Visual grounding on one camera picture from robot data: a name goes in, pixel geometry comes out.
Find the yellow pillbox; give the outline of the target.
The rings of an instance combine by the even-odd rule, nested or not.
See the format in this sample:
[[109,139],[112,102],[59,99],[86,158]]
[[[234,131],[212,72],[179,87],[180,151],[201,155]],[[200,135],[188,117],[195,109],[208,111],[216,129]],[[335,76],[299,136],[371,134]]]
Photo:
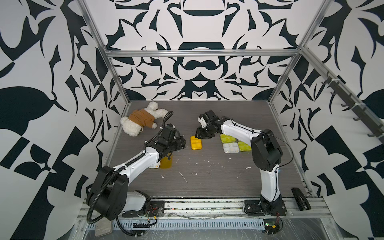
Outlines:
[[201,150],[203,148],[201,139],[197,139],[195,136],[191,136],[190,141],[192,150]]
[[173,163],[173,157],[164,157],[159,162],[149,166],[150,169],[170,169]]

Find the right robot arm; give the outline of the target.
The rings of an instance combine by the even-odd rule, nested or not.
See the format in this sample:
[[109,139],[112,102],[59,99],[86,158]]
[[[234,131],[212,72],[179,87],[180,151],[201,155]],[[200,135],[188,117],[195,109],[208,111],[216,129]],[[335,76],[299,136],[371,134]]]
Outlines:
[[211,139],[216,134],[227,135],[251,147],[253,161],[259,168],[262,180],[261,200],[270,208],[281,198],[279,174],[283,151],[273,132],[251,129],[228,117],[218,117],[212,110],[198,117],[201,124],[195,137]]

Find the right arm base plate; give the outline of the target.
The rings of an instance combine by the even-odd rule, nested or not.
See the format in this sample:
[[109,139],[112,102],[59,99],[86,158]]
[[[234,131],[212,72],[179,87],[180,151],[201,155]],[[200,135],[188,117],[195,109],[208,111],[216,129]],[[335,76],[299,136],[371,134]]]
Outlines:
[[287,208],[281,198],[269,202],[264,198],[260,200],[246,200],[244,212],[248,216],[286,216]]

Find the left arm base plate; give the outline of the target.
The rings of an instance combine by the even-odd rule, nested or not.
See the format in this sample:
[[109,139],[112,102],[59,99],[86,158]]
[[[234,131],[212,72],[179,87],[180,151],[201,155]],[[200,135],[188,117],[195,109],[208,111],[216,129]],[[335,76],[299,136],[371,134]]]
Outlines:
[[123,218],[144,218],[144,217],[162,217],[165,210],[165,201],[150,201],[145,203],[139,211],[123,212]]

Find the green pillbox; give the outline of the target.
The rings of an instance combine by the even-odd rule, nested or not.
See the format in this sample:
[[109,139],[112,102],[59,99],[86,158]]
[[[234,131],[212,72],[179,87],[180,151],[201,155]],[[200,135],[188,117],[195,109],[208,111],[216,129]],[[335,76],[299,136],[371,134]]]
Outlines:
[[249,145],[247,145],[242,141],[238,142],[238,146],[239,146],[240,152],[250,152],[252,150],[252,148]]
[[223,135],[223,134],[220,135],[220,139],[223,144],[235,143],[237,141],[236,138],[228,135]]

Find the clear lid pillbox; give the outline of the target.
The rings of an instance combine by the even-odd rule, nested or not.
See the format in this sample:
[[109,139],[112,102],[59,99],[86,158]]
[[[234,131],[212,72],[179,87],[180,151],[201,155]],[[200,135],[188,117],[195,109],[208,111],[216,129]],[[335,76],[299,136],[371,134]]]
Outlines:
[[240,152],[238,143],[224,143],[223,150],[225,154],[237,154]]

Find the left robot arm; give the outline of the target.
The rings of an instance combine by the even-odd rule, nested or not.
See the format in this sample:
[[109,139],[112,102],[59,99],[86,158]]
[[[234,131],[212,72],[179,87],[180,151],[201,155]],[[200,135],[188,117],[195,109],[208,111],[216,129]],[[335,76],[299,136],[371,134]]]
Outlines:
[[118,166],[105,166],[99,170],[86,199],[89,206],[87,223],[94,224],[102,218],[111,221],[125,211],[146,210],[150,197],[138,191],[129,193],[129,184],[152,165],[163,158],[169,159],[174,151],[185,147],[184,137],[172,124],[167,124],[139,154]]

